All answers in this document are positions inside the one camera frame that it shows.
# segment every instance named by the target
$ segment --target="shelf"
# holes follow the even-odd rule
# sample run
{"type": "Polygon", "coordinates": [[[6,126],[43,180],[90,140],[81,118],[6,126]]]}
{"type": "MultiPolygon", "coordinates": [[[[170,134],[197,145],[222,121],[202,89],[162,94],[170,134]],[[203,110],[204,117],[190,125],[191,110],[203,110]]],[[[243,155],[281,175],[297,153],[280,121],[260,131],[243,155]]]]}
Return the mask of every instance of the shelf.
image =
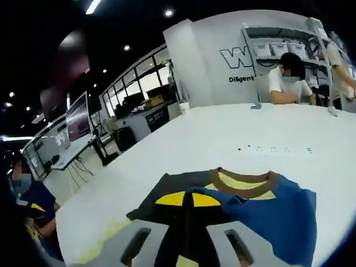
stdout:
{"type": "Polygon", "coordinates": [[[302,31],[299,29],[278,28],[278,27],[245,27],[246,33],[251,38],[258,37],[285,37],[310,40],[311,38],[317,38],[317,35],[313,32],[302,31]]]}
{"type": "MultiPolygon", "coordinates": [[[[279,61],[279,60],[280,60],[279,56],[256,57],[256,61],[279,61]]],[[[317,65],[317,66],[321,66],[321,67],[325,67],[325,68],[328,66],[323,61],[310,60],[308,58],[304,58],[302,60],[306,64],[317,65]]]]}

